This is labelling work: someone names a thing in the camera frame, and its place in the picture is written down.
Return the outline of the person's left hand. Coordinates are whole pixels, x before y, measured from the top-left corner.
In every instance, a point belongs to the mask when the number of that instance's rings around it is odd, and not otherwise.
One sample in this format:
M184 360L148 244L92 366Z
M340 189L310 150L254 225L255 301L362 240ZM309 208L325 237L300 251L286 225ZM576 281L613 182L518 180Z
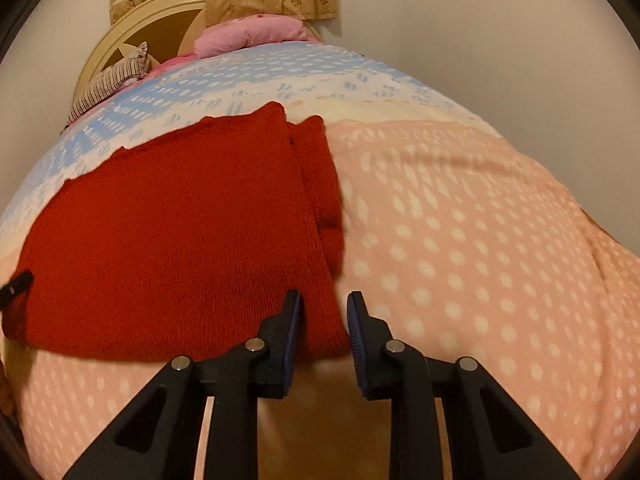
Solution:
M6 377L6 370L0 362L0 410L4 416L11 416L14 412L14 395Z

